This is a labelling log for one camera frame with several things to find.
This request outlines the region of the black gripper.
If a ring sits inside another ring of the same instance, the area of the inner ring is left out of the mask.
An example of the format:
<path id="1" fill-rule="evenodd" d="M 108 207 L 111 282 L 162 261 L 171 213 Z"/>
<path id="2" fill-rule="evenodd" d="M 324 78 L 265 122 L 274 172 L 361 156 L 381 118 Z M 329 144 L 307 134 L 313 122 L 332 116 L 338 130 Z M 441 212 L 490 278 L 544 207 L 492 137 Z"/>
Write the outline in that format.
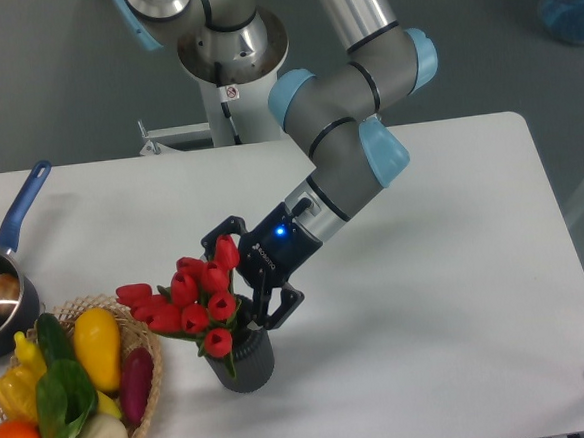
<path id="1" fill-rule="evenodd" d="M 309 200 L 300 200 L 292 209 L 281 203 L 249 232 L 244 218 L 230 215 L 200 241 L 204 257 L 213 258 L 220 236 L 241 236 L 237 271 L 254 289 L 248 323 L 252 330 L 280 328 L 305 299 L 304 293 L 287 281 L 322 246 L 321 240 L 297 222 L 309 207 Z M 279 291 L 280 303 L 271 312 L 274 290 Z"/>

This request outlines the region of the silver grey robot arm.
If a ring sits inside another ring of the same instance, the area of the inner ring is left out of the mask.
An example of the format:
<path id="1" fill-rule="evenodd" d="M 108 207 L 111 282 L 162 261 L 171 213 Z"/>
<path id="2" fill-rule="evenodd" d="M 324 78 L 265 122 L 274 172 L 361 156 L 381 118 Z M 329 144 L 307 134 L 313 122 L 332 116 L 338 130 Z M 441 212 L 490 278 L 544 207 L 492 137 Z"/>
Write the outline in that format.
<path id="1" fill-rule="evenodd" d="M 147 50 L 176 50 L 207 115 L 203 125 L 145 133 L 148 144 L 205 136 L 224 147 L 286 134 L 313 163 L 254 229 L 230 217 L 203 239 L 212 252 L 220 234 L 239 236 L 237 270 L 253 291 L 245 314 L 255 329 L 287 319 L 303 300 L 290 275 L 407 167 L 408 151 L 377 115 L 438 67 L 432 41 L 401 28 L 387 0 L 320 1 L 349 57 L 323 78 L 282 72 L 285 28 L 257 0 L 113 0 Z"/>

